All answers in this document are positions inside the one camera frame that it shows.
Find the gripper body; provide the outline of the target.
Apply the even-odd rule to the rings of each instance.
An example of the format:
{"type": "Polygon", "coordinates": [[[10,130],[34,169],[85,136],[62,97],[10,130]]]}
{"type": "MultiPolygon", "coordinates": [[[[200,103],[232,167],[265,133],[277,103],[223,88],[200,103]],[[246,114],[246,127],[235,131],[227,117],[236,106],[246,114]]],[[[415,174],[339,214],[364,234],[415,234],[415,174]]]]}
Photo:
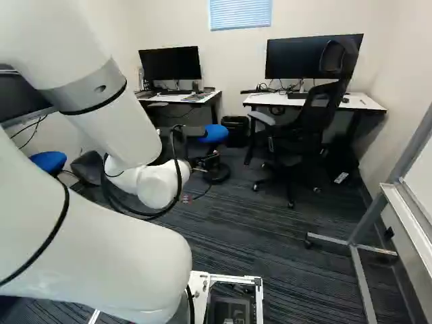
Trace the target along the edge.
{"type": "Polygon", "coordinates": [[[220,154],[211,153],[203,157],[193,157],[190,159],[190,166],[193,171],[203,173],[216,173],[220,170],[220,154]]]}

